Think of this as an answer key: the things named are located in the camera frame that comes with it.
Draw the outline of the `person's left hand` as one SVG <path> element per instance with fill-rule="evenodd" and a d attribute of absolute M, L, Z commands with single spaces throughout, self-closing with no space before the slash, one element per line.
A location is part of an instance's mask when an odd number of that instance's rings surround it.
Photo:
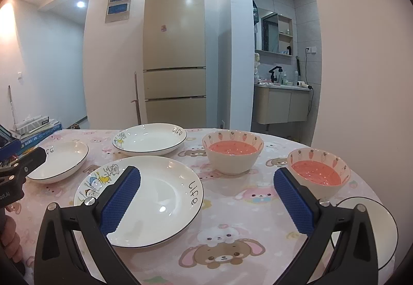
<path fill-rule="evenodd" d="M 1 244 L 6 256 L 14 263 L 22 260 L 22 246 L 17 231 L 15 220 L 6 215 L 5 209 L 1 209 Z"/>

